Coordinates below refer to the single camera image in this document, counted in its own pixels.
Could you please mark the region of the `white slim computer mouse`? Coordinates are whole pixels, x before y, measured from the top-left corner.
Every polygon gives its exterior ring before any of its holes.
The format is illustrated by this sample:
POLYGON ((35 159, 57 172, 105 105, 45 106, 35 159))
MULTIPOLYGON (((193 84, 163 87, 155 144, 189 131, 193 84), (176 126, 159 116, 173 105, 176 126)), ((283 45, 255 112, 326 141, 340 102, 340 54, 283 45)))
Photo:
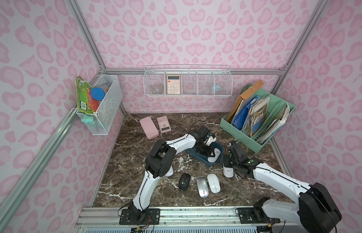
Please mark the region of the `white slim computer mouse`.
POLYGON ((173 173, 174 173, 173 167, 171 166, 165 176, 166 176, 166 177, 171 177, 171 176, 173 175, 173 173))

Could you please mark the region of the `white rounded computer mouse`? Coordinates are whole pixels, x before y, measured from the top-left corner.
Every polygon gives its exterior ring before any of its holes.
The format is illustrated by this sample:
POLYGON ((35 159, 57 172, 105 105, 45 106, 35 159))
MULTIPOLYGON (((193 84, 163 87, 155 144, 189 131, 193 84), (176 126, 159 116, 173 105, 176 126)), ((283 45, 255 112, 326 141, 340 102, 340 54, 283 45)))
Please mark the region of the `white rounded computer mouse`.
POLYGON ((226 178, 232 178, 234 176, 234 169, 230 165, 224 164, 223 174, 226 178))

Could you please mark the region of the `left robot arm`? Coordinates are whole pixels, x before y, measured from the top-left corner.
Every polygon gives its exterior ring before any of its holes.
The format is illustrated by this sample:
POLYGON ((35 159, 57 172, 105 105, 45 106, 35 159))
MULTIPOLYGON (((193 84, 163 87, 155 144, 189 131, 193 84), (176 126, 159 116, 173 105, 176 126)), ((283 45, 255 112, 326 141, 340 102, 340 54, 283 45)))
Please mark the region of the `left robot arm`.
POLYGON ((129 203, 128 210, 136 220, 146 217, 151 196, 160 181, 171 169, 176 155, 188 149, 194 149, 202 155, 211 155, 212 143, 217 138, 207 127, 201 126, 177 139, 165 141, 159 139, 145 160, 145 174, 135 198, 129 203))

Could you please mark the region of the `silver computer mouse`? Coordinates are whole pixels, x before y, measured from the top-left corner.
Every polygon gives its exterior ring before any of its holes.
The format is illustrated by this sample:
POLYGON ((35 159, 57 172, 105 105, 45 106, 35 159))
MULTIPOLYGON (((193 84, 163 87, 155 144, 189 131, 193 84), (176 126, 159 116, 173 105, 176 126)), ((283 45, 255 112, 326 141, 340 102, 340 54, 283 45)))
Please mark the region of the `silver computer mouse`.
POLYGON ((199 196, 202 198, 207 198, 209 196, 207 180, 204 177, 198 177, 196 182, 199 196))

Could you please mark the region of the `black computer mouse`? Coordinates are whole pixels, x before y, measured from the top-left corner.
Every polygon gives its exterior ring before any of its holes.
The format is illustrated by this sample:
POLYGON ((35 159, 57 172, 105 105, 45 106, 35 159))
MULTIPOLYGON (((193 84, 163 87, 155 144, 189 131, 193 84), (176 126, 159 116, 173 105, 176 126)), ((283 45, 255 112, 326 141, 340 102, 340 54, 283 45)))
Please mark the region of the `black computer mouse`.
POLYGON ((191 180, 190 174, 188 173, 182 174, 179 179, 178 188, 182 191, 187 190, 189 187, 190 180, 191 180))

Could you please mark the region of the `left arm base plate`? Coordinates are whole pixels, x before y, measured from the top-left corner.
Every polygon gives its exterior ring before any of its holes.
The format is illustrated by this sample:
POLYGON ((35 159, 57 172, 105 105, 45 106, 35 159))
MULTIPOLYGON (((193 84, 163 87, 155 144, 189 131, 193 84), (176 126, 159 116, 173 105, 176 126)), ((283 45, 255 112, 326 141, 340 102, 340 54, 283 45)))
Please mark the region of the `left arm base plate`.
POLYGON ((119 215, 120 225, 158 225, 160 222, 160 209, 145 209, 139 211, 136 208, 123 209, 119 215))

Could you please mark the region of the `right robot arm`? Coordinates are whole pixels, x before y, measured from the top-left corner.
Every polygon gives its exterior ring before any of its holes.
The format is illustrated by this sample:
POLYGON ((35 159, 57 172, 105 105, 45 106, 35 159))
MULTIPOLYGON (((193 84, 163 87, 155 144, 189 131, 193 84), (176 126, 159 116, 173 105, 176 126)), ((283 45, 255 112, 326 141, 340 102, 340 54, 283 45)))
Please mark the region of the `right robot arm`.
POLYGON ((230 166, 251 179, 263 182, 292 200, 291 203, 262 198, 256 204, 269 218, 279 218, 303 226, 309 233, 337 230, 342 214, 327 188, 285 175, 258 158, 249 158, 236 142, 228 144, 230 166))

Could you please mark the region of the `white boxy computer mouse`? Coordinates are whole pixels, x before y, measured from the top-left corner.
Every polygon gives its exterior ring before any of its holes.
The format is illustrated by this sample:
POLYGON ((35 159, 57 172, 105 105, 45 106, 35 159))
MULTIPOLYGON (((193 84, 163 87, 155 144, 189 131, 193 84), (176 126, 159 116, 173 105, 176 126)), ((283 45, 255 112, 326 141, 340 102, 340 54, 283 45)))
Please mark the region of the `white boxy computer mouse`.
POLYGON ((208 163, 216 163, 221 156, 221 150, 219 148, 214 148, 211 151, 211 154, 208 156, 207 161, 208 163))

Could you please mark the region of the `teal storage box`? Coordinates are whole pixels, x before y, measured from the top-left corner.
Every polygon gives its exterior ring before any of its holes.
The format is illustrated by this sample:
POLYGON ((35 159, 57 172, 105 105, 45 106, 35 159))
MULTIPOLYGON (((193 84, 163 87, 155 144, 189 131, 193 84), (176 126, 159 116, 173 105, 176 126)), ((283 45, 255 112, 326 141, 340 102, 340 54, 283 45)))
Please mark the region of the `teal storage box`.
POLYGON ((219 148, 221 150, 221 156, 216 163, 208 163, 208 161, 207 161, 208 156, 201 154, 195 148, 187 149, 186 153, 189 154, 190 156, 192 156, 193 158, 195 158, 197 161, 202 162, 209 167, 212 167, 220 162, 220 159, 222 159, 224 157, 225 151, 224 151, 224 147, 218 142, 213 142, 210 145, 210 147, 212 150, 214 148, 219 148))

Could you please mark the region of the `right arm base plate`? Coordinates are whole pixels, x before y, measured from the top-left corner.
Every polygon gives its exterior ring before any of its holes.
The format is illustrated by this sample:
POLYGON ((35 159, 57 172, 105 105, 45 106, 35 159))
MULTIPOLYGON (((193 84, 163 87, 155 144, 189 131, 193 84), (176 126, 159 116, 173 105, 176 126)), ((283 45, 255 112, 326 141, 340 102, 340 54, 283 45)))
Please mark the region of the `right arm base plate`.
POLYGON ((270 219, 260 208, 244 207, 237 208, 235 213, 239 216, 241 224, 264 224, 271 223, 270 219))

